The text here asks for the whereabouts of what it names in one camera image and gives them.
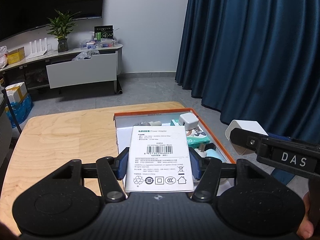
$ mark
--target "white charger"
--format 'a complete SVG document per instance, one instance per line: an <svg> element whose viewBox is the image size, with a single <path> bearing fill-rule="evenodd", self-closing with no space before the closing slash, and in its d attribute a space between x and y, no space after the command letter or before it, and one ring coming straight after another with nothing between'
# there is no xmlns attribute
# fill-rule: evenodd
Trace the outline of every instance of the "white charger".
<svg viewBox="0 0 320 240"><path fill-rule="evenodd" d="M179 116L179 125L184 125L186 131L190 131L198 127L199 119L193 113L185 113Z"/></svg>

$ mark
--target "blue curtain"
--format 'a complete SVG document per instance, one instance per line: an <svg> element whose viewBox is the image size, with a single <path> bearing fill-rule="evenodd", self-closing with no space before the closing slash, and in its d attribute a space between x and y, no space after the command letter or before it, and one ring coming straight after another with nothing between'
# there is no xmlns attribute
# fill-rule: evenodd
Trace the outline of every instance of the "blue curtain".
<svg viewBox="0 0 320 240"><path fill-rule="evenodd" d="M320 141L320 0L188 0L176 81L220 120Z"/></svg>

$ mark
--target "square icon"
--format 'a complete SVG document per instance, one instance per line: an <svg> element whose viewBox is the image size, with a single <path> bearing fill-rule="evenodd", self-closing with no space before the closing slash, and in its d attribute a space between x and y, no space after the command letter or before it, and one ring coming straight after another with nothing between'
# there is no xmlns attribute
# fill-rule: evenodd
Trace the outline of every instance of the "square icon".
<svg viewBox="0 0 320 240"><path fill-rule="evenodd" d="M156 177L156 184L164 184L164 177Z"/></svg>

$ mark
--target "recycling symbol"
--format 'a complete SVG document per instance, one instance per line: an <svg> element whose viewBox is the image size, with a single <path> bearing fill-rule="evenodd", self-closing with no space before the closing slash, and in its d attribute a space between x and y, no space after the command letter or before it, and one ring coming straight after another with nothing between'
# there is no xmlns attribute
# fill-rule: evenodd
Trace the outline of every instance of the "recycling symbol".
<svg viewBox="0 0 320 240"><path fill-rule="evenodd" d="M135 184L142 184L143 179L142 179L141 176L137 176L137 177L135 177L135 178L133 179L133 182L134 182Z"/></svg>

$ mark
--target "fingernail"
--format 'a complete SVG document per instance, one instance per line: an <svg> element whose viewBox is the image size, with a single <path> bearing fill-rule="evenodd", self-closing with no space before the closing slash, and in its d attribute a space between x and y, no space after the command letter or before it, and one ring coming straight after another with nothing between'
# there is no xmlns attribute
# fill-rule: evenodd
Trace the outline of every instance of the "fingernail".
<svg viewBox="0 0 320 240"><path fill-rule="evenodd" d="M304 239L308 239L308 238L311 237L311 234L310 234L309 232L305 231L305 232L302 233L302 237L303 237Z"/></svg>

